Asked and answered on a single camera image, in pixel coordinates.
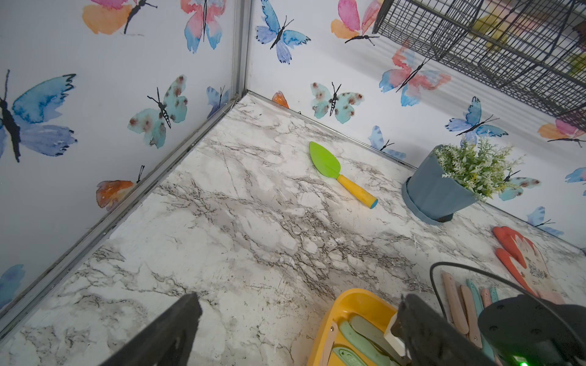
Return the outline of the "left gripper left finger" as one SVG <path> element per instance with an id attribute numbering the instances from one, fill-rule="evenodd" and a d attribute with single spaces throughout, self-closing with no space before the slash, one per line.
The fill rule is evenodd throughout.
<path id="1" fill-rule="evenodd" d="M 102 364 L 188 364 L 202 313 L 198 294 L 182 296 Z"/>

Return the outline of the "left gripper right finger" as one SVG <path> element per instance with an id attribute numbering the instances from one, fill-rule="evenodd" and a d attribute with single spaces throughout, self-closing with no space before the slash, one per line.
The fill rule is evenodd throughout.
<path id="1" fill-rule="evenodd" d="M 413 365 L 493 365 L 481 350 L 415 294 L 401 299 L 391 333 Z"/>

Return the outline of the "pink folding fruit knife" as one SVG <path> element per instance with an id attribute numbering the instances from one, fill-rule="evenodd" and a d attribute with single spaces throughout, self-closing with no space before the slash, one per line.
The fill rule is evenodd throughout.
<path id="1" fill-rule="evenodd" d="M 450 273 L 445 271 L 441 273 L 441 278 L 447 294 L 453 324 L 458 332 L 466 336 L 469 333 L 468 321 L 462 308 L 459 293 L 456 288 L 456 281 Z"/>

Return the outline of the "pink ceramic knife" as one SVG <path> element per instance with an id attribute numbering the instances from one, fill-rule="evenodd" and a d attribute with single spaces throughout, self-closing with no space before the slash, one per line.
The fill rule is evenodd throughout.
<path id="1" fill-rule="evenodd" d="M 484 309 L 492 305 L 491 291 L 489 288 L 482 288 L 480 290 L 480 296 Z"/>

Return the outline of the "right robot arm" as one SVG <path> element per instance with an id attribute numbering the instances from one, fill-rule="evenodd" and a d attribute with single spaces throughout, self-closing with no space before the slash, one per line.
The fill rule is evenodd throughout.
<path id="1" fill-rule="evenodd" d="M 490 272 L 455 262 L 436 262 L 507 285 L 520 294 L 485 308 L 478 318 L 479 332 L 504 365 L 584 365 L 585 308 L 555 304 L 532 295 L 520 285 Z"/>

